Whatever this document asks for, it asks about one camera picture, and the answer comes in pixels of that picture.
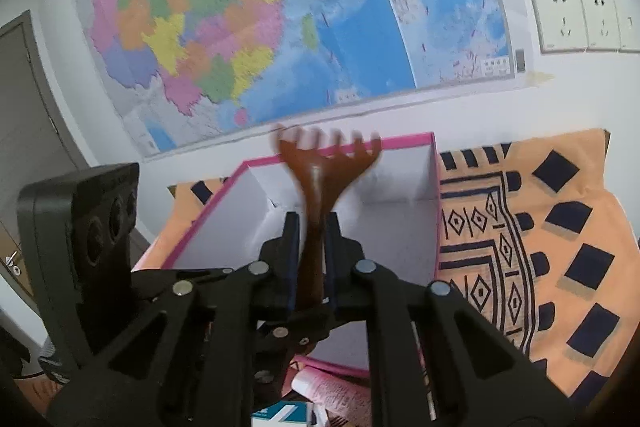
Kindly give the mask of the brown wooden back scratcher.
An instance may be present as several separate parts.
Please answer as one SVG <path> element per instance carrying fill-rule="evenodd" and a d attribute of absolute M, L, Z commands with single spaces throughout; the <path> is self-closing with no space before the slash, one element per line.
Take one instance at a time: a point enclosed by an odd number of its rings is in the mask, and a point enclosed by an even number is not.
<path fill-rule="evenodd" d="M 323 133 L 314 128 L 309 132 L 310 147 L 299 146 L 307 132 L 299 127 L 279 126 L 274 130 L 273 144 L 280 159 L 290 169 L 304 196 L 306 236 L 299 256 L 295 306 L 307 311 L 323 300 L 323 236 L 326 217 L 337 199 L 363 173 L 372 167 L 382 152 L 378 134 L 366 143 L 360 133 L 352 136 L 352 153 L 343 147 L 343 135 L 333 133 L 328 156 L 320 152 Z"/>

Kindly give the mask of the pink white open box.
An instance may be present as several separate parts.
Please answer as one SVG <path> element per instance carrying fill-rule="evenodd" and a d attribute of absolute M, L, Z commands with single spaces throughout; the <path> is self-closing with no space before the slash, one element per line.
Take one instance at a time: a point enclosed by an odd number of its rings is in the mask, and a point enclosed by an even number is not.
<path fill-rule="evenodd" d="M 280 381 L 300 360 L 420 381 L 413 325 L 434 277 L 439 196 L 429 133 L 326 150 L 278 135 L 210 199 L 166 265 L 225 269 L 203 293 L 209 363 Z"/>

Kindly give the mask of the pink white cream tube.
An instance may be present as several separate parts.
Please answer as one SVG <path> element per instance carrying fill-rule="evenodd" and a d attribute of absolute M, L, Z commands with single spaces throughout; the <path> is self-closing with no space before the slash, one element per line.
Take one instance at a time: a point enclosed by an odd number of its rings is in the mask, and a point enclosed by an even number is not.
<path fill-rule="evenodd" d="M 291 387 L 314 404 L 345 418 L 355 426 L 371 426 L 371 392 L 367 387 L 306 366 L 292 379 Z"/>

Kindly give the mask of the blue white medicine box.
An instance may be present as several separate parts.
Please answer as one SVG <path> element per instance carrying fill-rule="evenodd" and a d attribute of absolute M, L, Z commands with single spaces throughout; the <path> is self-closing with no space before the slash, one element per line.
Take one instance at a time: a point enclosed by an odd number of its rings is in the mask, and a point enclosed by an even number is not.
<path fill-rule="evenodd" d="M 299 401 L 280 401 L 252 415 L 253 427 L 308 427 L 311 421 L 311 404 Z"/>

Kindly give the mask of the orange patterned tablecloth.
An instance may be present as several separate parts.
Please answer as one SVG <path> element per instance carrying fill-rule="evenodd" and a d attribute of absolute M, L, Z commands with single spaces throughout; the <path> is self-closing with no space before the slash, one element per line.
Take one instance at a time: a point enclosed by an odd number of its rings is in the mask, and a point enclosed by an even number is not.
<path fill-rule="evenodd" d="M 610 135 L 437 152 L 387 139 L 337 199 L 343 233 L 403 280 L 448 282 L 578 407 L 639 327 L 639 247 L 604 184 Z"/>

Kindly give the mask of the grey door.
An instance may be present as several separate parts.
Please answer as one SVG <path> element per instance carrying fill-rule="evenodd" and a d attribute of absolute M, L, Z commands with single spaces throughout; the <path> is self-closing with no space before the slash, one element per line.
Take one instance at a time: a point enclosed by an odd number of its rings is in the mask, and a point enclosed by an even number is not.
<path fill-rule="evenodd" d="M 18 194 L 85 165 L 44 78 L 26 11 L 1 27 L 1 263 L 3 276 L 27 300 L 32 288 L 18 231 Z"/>

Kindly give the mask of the colourful wall map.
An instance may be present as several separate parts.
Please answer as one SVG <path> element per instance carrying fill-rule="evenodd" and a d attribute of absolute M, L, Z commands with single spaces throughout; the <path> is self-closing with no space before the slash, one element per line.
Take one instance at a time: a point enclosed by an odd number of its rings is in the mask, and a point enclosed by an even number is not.
<path fill-rule="evenodd" d="M 496 87 L 526 69 L 524 0 L 75 0 L 146 157 L 299 115 Z"/>

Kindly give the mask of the white wall socket panel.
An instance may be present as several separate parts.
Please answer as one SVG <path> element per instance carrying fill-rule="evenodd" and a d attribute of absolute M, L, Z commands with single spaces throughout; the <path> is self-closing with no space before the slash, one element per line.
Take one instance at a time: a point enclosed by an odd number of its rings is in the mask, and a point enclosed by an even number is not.
<path fill-rule="evenodd" d="M 639 51 L 639 0 L 532 0 L 541 52 Z"/>

